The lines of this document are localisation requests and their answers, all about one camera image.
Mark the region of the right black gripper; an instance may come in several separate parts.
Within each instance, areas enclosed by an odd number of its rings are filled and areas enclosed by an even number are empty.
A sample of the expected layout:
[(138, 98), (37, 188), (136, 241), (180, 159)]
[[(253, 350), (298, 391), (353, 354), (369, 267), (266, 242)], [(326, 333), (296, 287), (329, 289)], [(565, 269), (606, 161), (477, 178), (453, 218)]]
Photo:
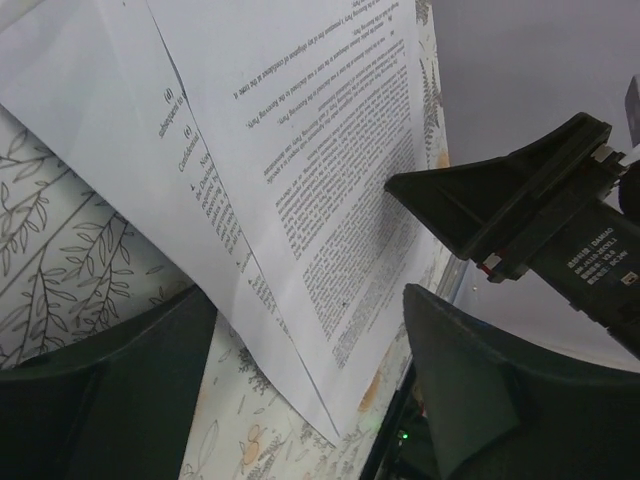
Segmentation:
[(578, 113), (506, 156), (400, 173), (384, 189), (489, 281), (534, 271), (639, 353), (639, 155)]

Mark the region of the printed paper sheet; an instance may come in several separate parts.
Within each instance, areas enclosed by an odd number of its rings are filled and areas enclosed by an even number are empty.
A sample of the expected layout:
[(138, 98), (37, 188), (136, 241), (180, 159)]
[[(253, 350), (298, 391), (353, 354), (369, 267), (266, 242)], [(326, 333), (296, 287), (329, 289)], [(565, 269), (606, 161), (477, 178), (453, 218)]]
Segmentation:
[(337, 430), (432, 243), (385, 191), (426, 163), (411, 1), (154, 1), (242, 231)]
[(1, 103), (206, 293), (336, 442), (147, 3), (43, 1), (7, 21)]

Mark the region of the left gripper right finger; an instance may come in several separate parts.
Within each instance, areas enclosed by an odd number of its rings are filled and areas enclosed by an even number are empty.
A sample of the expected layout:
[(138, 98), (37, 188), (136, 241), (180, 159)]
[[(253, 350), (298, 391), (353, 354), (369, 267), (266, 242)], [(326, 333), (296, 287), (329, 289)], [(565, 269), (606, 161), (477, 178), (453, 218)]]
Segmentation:
[(635, 479), (639, 376), (542, 348), (417, 284), (404, 323), (444, 479)]

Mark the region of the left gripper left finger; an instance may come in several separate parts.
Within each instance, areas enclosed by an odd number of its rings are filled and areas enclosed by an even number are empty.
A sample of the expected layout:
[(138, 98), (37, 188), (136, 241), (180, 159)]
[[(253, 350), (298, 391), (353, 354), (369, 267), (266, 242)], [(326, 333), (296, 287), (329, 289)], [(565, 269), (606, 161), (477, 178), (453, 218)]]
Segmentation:
[(191, 287), (2, 371), (2, 478), (178, 478), (216, 316)]

